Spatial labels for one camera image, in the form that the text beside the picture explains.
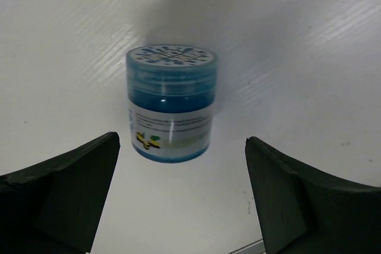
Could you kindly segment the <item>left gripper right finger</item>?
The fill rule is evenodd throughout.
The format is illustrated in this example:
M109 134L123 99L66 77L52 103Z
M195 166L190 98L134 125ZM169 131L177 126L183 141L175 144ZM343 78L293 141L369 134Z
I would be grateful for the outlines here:
M245 145L267 253L379 253L380 188L320 171L257 137Z

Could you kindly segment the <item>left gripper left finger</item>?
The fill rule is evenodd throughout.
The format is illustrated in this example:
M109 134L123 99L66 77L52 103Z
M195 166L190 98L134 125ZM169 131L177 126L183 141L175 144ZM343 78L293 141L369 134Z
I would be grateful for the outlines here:
M1 253L90 253L120 150L116 132L1 176Z

